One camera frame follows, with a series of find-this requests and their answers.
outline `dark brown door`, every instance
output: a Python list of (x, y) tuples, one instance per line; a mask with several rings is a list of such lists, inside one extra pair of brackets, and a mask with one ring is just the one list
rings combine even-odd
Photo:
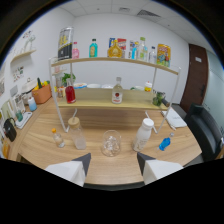
[(205, 48), (189, 44), (188, 78), (180, 106), (187, 113), (191, 104), (202, 105), (208, 82), (208, 59)]

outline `shelf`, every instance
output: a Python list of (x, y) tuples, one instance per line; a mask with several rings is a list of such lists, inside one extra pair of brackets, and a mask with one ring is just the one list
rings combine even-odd
[(53, 73), (52, 75), (54, 76), (54, 75), (60, 74), (61, 72), (64, 72), (64, 71), (66, 71), (66, 70), (67, 70), (67, 69), (60, 70), (59, 72), (55, 72), (55, 73)]
[(11, 63), (12, 63), (13, 61), (15, 61), (15, 60), (19, 59), (19, 58), (22, 58), (23, 56), (26, 56), (26, 55), (30, 55), (30, 54), (32, 54), (32, 53), (33, 53), (33, 52), (35, 52), (35, 51), (36, 51), (36, 50), (27, 51), (27, 52), (25, 52), (25, 53), (22, 53), (22, 54), (16, 55), (16, 56), (12, 59)]
[(175, 75), (178, 75), (178, 72), (171, 70), (165, 66), (157, 65), (157, 64), (151, 64), (149, 62), (145, 61), (138, 61), (138, 60), (132, 60), (132, 59), (125, 59), (125, 58), (108, 58), (108, 57), (97, 57), (97, 58), (78, 58), (78, 59), (65, 59), (58, 61), (57, 63), (51, 64), (51, 67), (55, 67), (58, 65), (64, 65), (64, 64), (70, 64), (70, 63), (78, 63), (78, 62), (86, 62), (86, 61), (118, 61), (118, 62), (128, 62), (128, 63), (134, 63), (139, 65), (146, 65), (149, 67), (159, 68), (161, 70), (173, 73)]
[(112, 90), (102, 88), (83, 88), (75, 90), (76, 102), (68, 104), (66, 97), (58, 99), (60, 107), (75, 107), (82, 109), (143, 109), (143, 110), (167, 110), (168, 108), (161, 104), (155, 106), (152, 104), (153, 94), (145, 91), (123, 90), (123, 99), (121, 104), (111, 102)]

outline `potted plant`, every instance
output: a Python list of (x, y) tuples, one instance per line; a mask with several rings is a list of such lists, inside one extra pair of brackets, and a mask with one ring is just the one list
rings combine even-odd
[[(72, 75), (73, 75), (72, 76), (73, 77), (73, 82), (75, 82), (76, 77), (73, 73), (72, 73)], [(66, 81), (67, 78), (71, 78), (71, 75), (69, 73), (64, 73), (64, 76), (61, 79), (63, 86), (67, 86), (67, 81)]]

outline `black chair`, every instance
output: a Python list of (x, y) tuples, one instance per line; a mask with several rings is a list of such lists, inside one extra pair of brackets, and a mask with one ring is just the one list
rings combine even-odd
[(211, 114), (203, 106), (192, 103), (184, 120), (201, 147), (204, 162), (221, 158), (222, 133)]

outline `wooden table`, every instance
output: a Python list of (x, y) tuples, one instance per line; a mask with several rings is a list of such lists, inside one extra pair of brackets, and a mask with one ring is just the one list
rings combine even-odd
[[(74, 108), (67, 107), (60, 110), (67, 124), (74, 113)], [(148, 114), (158, 128), (163, 118), (161, 113), (149, 110)], [(142, 120), (146, 118), (143, 110), (78, 109), (76, 116), (80, 118), (85, 131), (87, 141), (85, 150), (77, 150), (70, 133), (64, 132), (53, 98), (50, 98), (45, 104), (38, 105), (22, 130), (17, 129), (18, 135), (11, 143), (9, 159), (20, 161), (22, 156), (33, 165), (45, 169), (50, 164), (67, 162), (91, 153), (85, 183), (119, 185), (143, 181), (137, 153), (131, 148)], [(61, 133), (65, 140), (64, 148), (56, 146), (52, 128)], [(117, 130), (121, 134), (121, 152), (116, 157), (106, 157), (101, 153), (102, 136), (107, 130)], [(170, 132), (174, 132), (171, 145), (165, 151), (157, 150), (163, 138), (168, 137)], [(151, 137), (141, 152), (159, 160), (176, 162), (184, 166), (197, 157), (201, 149), (188, 127), (173, 131), (165, 122), (159, 134), (155, 134), (152, 130)]]

